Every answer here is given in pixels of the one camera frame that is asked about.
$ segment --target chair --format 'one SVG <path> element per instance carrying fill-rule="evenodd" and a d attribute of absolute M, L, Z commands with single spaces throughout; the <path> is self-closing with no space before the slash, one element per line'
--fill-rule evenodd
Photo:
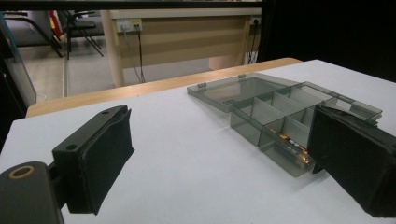
<path fill-rule="evenodd" d="M 62 24 L 62 27 L 64 28 L 64 32 L 66 32 L 67 60 L 69 59 L 69 54 L 71 52 L 71 38 L 82 37 L 82 36 L 103 57 L 103 54 L 100 51 L 101 49 L 100 46 L 92 38 L 91 34 L 94 33 L 90 32 L 92 30 L 98 30 L 96 22 L 92 21 L 91 18 L 79 19 L 79 17 L 82 17 L 84 15 L 90 15 L 93 13 L 94 13 L 93 11 L 83 11 L 83 12 L 75 11 L 74 13 L 72 13 L 71 11 L 59 11 L 58 16 Z"/>
<path fill-rule="evenodd" d="M 60 58 L 61 45 L 56 41 L 50 26 L 48 11 L 3 12 L 9 31 L 17 47 L 51 45 Z"/>

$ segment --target tiled floor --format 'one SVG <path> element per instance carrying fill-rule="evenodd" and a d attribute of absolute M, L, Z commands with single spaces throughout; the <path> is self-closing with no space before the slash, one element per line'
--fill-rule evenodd
<path fill-rule="evenodd" d="M 50 46 L 20 48 L 21 56 L 37 92 L 37 101 L 114 88 L 103 36 L 95 37 L 101 57 L 85 39 L 72 40 L 70 60 L 59 58 Z M 146 81 L 209 71 L 208 59 L 144 66 Z M 127 85 L 138 83 L 133 68 L 124 69 Z"/>

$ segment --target white table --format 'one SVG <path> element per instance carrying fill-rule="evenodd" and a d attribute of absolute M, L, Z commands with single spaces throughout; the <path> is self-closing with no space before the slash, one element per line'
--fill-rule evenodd
<path fill-rule="evenodd" d="M 310 81 L 384 110 L 379 128 L 396 135 L 396 84 L 311 61 L 262 71 Z M 132 108 L 135 153 L 99 215 L 74 223 L 395 223 L 372 218 L 326 172 L 294 178 L 230 127 L 230 115 L 187 94 L 186 87 L 87 105 L 14 122 L 0 171 L 25 161 L 53 161 L 51 151 L 96 113 Z"/>

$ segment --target cable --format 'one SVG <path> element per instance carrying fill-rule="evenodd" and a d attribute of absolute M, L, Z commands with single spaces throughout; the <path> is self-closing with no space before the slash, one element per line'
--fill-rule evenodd
<path fill-rule="evenodd" d="M 126 29 L 125 29 L 125 27 L 124 27 L 123 25 L 121 26 L 121 30 L 122 30 L 123 33 L 124 33 L 125 42 L 126 42 L 126 45 L 127 45 L 127 47 L 128 47 L 128 50 L 129 50 L 130 53 L 132 53 L 131 46 L 129 46 L 128 38 L 126 37 Z M 134 66 L 134 73 L 136 74 L 137 79 L 139 79 L 139 82 L 142 83 L 142 80 L 140 79 L 139 75 L 137 74 L 137 71 L 136 71 L 136 67 L 135 67 L 135 66 Z"/>
<path fill-rule="evenodd" d="M 145 75 L 143 74 L 143 54 L 142 54 L 142 41 L 140 40 L 140 27 L 139 25 L 135 25 L 134 28 L 137 30 L 137 37 L 139 38 L 139 53 L 140 53 L 140 78 L 142 82 L 145 83 Z"/>
<path fill-rule="evenodd" d="M 253 43 L 251 44 L 251 50 L 250 50 L 250 53 L 248 54 L 248 60 L 247 60 L 247 63 L 249 63 L 249 64 L 251 64 L 251 63 L 253 63 L 253 62 L 255 61 L 255 60 L 254 60 L 254 57 L 255 57 L 255 56 L 252 57 L 252 54 L 253 54 L 254 41 L 255 41 L 255 39 L 256 39 L 256 33 L 257 33 L 258 24 L 259 24 L 259 22 L 258 22 L 257 20 L 254 20 Z"/>

